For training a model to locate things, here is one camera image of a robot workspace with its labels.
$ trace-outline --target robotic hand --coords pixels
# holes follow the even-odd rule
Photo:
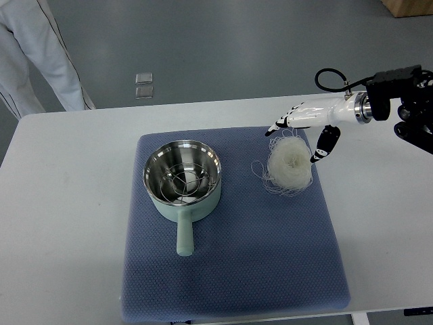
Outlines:
[[[323,72],[340,75],[344,87],[330,89],[322,86],[319,75]],[[293,107],[268,129],[266,136],[281,127],[304,129],[325,126],[311,157],[311,162],[315,163],[334,149],[340,137],[340,130],[336,126],[338,123],[365,124],[372,118],[385,121],[390,115],[390,99],[400,98],[402,105],[398,108],[398,115],[403,121],[395,125],[395,133],[401,139],[433,154],[433,72],[422,70],[418,65],[379,72],[349,85],[340,71],[326,68],[316,74],[315,82],[322,90],[346,93],[344,97],[311,100]],[[366,91],[352,93],[350,88],[357,85],[364,85]]]

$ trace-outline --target white pants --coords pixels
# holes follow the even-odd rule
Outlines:
[[[65,110],[95,108],[46,0],[9,0],[0,6],[0,97],[18,120],[45,112],[30,84],[27,58],[47,79]]]

